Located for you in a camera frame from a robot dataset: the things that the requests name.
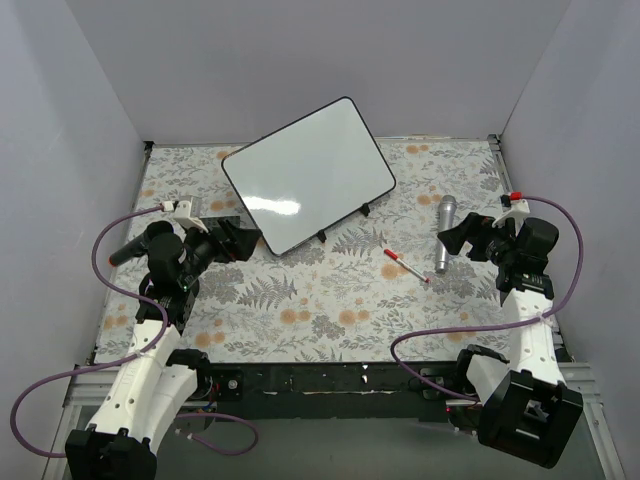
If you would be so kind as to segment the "red marker cap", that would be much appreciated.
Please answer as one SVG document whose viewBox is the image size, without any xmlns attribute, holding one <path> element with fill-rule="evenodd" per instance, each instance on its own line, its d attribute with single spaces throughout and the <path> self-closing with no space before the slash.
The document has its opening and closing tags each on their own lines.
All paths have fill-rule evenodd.
<svg viewBox="0 0 640 480">
<path fill-rule="evenodd" d="M 385 249 L 385 250 L 384 250 L 384 254 L 385 254 L 386 256 L 388 256 L 389 258 L 391 258 L 392 260 L 394 260 L 394 261 L 401 260 L 401 259 L 400 259 L 400 257 L 399 257 L 396 253 L 394 253 L 393 251 L 391 251 L 390 249 Z"/>
</svg>

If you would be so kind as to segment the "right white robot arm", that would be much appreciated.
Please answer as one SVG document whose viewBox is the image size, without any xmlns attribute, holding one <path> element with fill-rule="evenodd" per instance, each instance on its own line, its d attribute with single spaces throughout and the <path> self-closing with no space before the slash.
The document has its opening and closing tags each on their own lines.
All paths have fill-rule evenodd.
<svg viewBox="0 0 640 480">
<path fill-rule="evenodd" d="M 470 213 L 438 238 L 449 254 L 470 244 L 470 260 L 497 266 L 503 313 L 518 324 L 506 355 L 470 345 L 459 354 L 452 373 L 460 395 L 479 399 L 479 442 L 554 467 L 583 411 L 581 394 L 567 386 L 558 366 L 553 328 L 541 317 L 553 307 L 553 284 L 545 268 L 558 229 L 535 217 L 498 224 Z"/>
</svg>

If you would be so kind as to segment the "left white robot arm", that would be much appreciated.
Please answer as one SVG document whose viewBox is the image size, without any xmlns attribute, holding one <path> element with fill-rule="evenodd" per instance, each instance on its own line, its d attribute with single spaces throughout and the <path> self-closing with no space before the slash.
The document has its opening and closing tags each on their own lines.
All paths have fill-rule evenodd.
<svg viewBox="0 0 640 480">
<path fill-rule="evenodd" d="M 111 266 L 147 260 L 127 362 L 98 411 L 70 432 L 65 453 L 74 479 L 152 479 L 159 445 L 190 398 L 218 388 L 206 354 L 177 345 L 212 263 L 248 260 L 261 236 L 236 217 L 183 220 L 179 236 L 167 221 L 150 223 L 109 257 Z"/>
</svg>

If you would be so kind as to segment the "white marker pen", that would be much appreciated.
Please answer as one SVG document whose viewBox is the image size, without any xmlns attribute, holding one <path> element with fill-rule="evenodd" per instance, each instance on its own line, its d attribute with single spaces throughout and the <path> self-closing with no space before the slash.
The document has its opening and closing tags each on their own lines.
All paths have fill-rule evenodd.
<svg viewBox="0 0 640 480">
<path fill-rule="evenodd" d="M 404 270 L 406 270 L 407 272 L 409 272 L 412 275 L 414 275 L 416 278 L 418 278 L 423 283 L 429 283 L 430 282 L 430 279 L 426 275 L 424 275 L 423 273 L 418 271 L 416 268 L 414 268 L 411 265 L 409 265 L 408 263 L 406 263 L 403 259 L 395 261 L 395 262 L 399 266 L 401 266 Z"/>
</svg>

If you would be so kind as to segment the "white board with black frame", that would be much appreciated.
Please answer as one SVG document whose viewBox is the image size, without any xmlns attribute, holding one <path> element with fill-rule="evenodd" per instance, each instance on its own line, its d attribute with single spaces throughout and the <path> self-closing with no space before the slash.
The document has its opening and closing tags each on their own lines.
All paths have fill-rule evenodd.
<svg viewBox="0 0 640 480">
<path fill-rule="evenodd" d="M 323 236 L 397 184 L 349 97 L 227 155 L 221 168 L 277 257 Z"/>
</svg>

